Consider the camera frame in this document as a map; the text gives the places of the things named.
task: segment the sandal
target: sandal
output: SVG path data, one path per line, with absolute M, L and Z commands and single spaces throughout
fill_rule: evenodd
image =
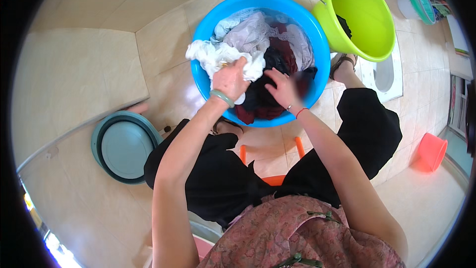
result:
M 347 54 L 342 54 L 342 56 L 339 57 L 339 60 L 333 66 L 330 67 L 329 78 L 331 80 L 334 80 L 334 73 L 342 64 L 342 62 L 344 62 L 345 60 L 350 61 L 350 63 L 352 63 L 352 67 L 354 68 L 354 73 L 356 72 L 356 65 L 354 63 L 354 60 L 352 60 L 352 58 L 347 57 Z
M 236 124 L 235 122 L 230 121 L 230 120 L 228 120 L 228 119 L 226 119 L 226 118 L 224 118 L 224 117 L 222 116 L 222 117 L 218 118 L 217 122 L 213 125 L 213 129 L 212 129 L 213 135 L 217 135 L 217 134 L 218 134 L 218 132 L 217 132 L 217 125 L 218 125 L 218 123 L 220 123 L 220 122 L 222 122 L 222 121 L 224 121 L 224 122 L 226 122 L 226 123 L 229 123 L 229 124 L 231 124 L 231 125 L 233 125 L 233 126 L 235 126 L 235 127 L 240 128 L 241 130 L 243 130 L 243 128 L 241 128 L 241 126 L 239 126 L 239 125 Z

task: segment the lime green bucket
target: lime green bucket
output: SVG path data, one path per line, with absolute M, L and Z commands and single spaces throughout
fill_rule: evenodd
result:
M 356 54 L 373 62 L 384 61 L 392 53 L 395 25 L 385 0 L 320 0 L 311 13 L 335 52 Z M 352 40 L 336 14 L 347 21 Z

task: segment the white bucket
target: white bucket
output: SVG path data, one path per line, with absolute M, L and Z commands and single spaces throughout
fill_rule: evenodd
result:
M 398 8 L 405 18 L 421 20 L 420 16 L 417 14 L 417 11 L 413 8 L 412 2 L 410 0 L 397 0 L 397 3 Z

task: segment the blue plastic basin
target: blue plastic basin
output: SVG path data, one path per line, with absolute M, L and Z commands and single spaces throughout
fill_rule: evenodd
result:
M 203 18 L 195 31 L 193 40 L 208 40 L 213 34 L 218 21 L 230 16 L 231 14 L 245 8 L 258 7 L 268 8 L 288 15 L 295 20 L 307 34 L 314 52 L 315 66 L 318 68 L 314 84 L 309 88 L 309 92 L 304 98 L 304 104 L 311 107 L 318 100 L 326 86 L 330 71 L 329 45 L 327 38 L 319 22 L 305 8 L 292 0 L 225 0 L 212 9 L 208 15 Z M 192 74 L 202 96 L 207 100 L 210 97 L 210 79 L 199 61 L 192 60 Z M 233 109 L 227 110 L 223 116 L 233 122 L 246 125 L 239 120 Z M 249 124 L 250 127 L 269 128 L 286 124 L 295 117 L 288 111 L 284 111 L 281 116 L 271 120 L 255 118 L 255 122 Z

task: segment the black pants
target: black pants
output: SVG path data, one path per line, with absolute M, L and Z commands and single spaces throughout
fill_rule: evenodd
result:
M 337 135 L 372 179 L 393 156 L 402 139 L 397 114 L 385 109 L 377 94 L 367 88 L 345 90 L 337 110 L 342 118 Z M 149 155 L 144 176 L 151 188 L 164 152 L 187 122 L 188 119 L 182 120 Z M 259 205 L 260 199 L 271 193 L 276 193 L 277 198 L 306 194 L 334 207 L 340 205 L 329 173 L 314 149 L 289 170 L 282 186 L 272 187 L 255 174 L 253 162 L 246 166 L 234 152 L 227 150 L 234 148 L 237 141 L 235 134 L 206 137 L 185 183 L 188 210 L 226 227 L 246 206 Z

